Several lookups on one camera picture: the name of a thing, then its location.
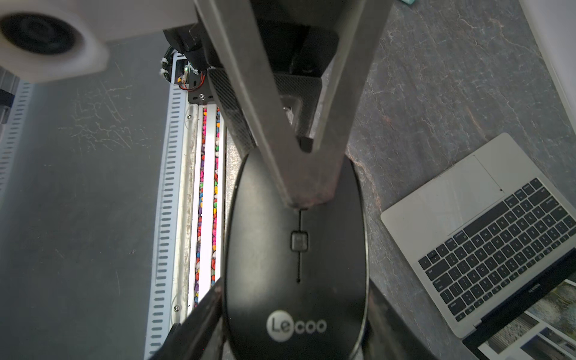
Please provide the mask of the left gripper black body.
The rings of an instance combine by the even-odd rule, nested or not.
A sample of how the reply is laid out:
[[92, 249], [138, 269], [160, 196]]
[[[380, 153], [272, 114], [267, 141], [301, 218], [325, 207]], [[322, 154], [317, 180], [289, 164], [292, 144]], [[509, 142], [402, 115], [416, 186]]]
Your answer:
[[[284, 107], [295, 118], [290, 125], [298, 138], [309, 137], [322, 89], [321, 76], [335, 55], [338, 36], [331, 30], [305, 25], [287, 13], [291, 1], [252, 1], [260, 37], [277, 92]], [[201, 21], [163, 32], [172, 50], [207, 77], [207, 84], [198, 84], [195, 76], [189, 99], [199, 103], [202, 92], [215, 96], [228, 121], [229, 135], [241, 157], [256, 147], [245, 114], [221, 64], [216, 50]]]

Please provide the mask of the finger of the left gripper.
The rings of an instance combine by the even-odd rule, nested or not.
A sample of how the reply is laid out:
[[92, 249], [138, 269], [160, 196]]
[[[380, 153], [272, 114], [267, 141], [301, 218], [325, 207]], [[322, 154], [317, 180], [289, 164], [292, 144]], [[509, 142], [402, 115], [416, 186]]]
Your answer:
[[305, 209], [333, 198], [333, 178], [303, 152], [284, 112], [249, 1], [197, 1], [196, 8], [283, 201]]
[[313, 141], [312, 198], [334, 196], [356, 110], [391, 9], [391, 1], [347, 1], [336, 23], [339, 42]]

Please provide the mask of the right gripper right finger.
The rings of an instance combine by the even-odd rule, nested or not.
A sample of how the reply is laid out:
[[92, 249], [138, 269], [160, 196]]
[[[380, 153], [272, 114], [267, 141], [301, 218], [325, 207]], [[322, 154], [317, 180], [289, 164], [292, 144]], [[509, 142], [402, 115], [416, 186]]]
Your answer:
[[364, 359], [436, 359], [369, 281]]

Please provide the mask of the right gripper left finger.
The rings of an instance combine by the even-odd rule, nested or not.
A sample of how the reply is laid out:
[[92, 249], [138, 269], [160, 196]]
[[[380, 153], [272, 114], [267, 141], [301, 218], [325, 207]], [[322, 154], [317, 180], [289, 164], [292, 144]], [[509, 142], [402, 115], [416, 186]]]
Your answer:
[[225, 334], [220, 279], [183, 323], [175, 324], [151, 359], [222, 359]]

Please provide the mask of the black wireless mouse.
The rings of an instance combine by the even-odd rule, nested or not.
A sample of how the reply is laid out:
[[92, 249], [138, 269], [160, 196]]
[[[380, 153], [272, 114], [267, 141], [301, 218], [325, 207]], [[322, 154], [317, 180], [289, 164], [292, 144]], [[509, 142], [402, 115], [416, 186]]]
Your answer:
[[237, 359], [351, 359], [358, 352], [368, 250], [349, 159], [332, 200], [295, 210], [260, 151], [250, 151], [235, 186], [225, 259], [223, 312]]

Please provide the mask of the silver laptop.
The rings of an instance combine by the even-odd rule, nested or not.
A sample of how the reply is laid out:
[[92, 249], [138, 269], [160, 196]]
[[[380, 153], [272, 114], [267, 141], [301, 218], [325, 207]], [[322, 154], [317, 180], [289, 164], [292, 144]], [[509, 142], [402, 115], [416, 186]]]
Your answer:
[[477, 358], [575, 357], [575, 207], [509, 134], [381, 220]]

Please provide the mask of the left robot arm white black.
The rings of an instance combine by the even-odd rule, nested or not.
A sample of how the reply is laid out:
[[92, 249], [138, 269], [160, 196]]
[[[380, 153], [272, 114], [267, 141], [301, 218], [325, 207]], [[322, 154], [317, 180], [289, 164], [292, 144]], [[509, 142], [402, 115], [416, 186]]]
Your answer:
[[[390, 1], [3, 1], [1, 66], [42, 83], [106, 68], [106, 43], [200, 20], [284, 202], [333, 198]], [[337, 49], [310, 152], [289, 134], [258, 15], [327, 29]]]

